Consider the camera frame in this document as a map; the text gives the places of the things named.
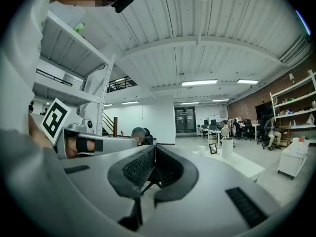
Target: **glass door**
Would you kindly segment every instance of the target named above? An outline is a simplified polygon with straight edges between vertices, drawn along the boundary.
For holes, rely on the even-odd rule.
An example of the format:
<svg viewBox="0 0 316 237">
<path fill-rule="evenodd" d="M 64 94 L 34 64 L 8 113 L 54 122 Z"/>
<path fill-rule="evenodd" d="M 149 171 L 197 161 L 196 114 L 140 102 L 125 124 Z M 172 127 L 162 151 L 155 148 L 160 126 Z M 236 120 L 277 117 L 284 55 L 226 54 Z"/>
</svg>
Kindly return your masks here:
<svg viewBox="0 0 316 237">
<path fill-rule="evenodd" d="M 176 133 L 191 133 L 197 131 L 194 107 L 174 108 Z"/>
</svg>

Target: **white cylinder container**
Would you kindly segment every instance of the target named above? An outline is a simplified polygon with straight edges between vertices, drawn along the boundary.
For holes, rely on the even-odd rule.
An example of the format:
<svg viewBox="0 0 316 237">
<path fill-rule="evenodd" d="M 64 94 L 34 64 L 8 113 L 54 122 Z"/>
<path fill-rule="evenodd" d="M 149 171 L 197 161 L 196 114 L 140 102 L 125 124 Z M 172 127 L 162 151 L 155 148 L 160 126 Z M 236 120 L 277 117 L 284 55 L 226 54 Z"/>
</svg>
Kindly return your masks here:
<svg viewBox="0 0 316 237">
<path fill-rule="evenodd" d="M 232 138 L 223 138 L 222 157 L 230 159 L 233 156 L 234 140 Z"/>
<path fill-rule="evenodd" d="M 202 156 L 205 155 L 205 146 L 199 146 L 198 147 L 198 153 Z"/>
</svg>

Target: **whiteboard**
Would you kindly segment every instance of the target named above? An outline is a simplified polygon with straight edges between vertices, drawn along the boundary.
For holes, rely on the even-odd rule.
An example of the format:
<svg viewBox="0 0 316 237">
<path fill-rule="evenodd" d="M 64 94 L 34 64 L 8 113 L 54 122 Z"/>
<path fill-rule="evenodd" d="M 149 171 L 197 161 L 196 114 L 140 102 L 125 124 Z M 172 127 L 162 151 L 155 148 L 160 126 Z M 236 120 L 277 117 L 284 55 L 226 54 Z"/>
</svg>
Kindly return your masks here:
<svg viewBox="0 0 316 237">
<path fill-rule="evenodd" d="M 220 122 L 221 116 L 219 114 L 218 115 L 208 115 L 208 124 L 211 124 L 212 119 L 216 119 L 216 122 Z"/>
</svg>

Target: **green object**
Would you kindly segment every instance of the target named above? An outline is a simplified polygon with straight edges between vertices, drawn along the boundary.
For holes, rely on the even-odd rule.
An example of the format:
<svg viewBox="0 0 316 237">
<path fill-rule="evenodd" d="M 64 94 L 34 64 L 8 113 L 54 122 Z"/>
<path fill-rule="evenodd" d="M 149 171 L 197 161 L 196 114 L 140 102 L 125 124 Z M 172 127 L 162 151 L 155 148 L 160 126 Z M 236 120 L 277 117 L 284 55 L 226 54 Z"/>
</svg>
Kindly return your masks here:
<svg viewBox="0 0 316 237">
<path fill-rule="evenodd" d="M 79 23 L 76 25 L 76 27 L 74 27 L 74 31 L 75 32 L 79 32 L 82 31 L 84 29 L 85 23 Z"/>
</svg>

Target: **human hand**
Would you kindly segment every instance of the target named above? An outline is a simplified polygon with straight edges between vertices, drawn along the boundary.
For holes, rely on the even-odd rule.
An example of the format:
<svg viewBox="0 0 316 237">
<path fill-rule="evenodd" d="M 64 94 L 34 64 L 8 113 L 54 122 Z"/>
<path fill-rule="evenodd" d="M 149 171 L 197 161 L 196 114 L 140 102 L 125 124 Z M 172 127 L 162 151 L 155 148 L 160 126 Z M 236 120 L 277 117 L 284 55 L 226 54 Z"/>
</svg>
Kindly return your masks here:
<svg viewBox="0 0 316 237">
<path fill-rule="evenodd" d="M 50 140 L 46 137 L 46 135 L 39 130 L 37 125 L 35 124 L 32 116 L 29 114 L 29 135 L 33 138 L 36 144 L 44 148 L 51 148 L 52 144 Z M 78 154 L 78 150 L 76 147 L 77 138 L 69 137 L 66 139 L 66 155 L 67 158 L 75 158 Z M 87 148 L 89 152 L 94 151 L 94 141 L 87 140 Z"/>
</svg>

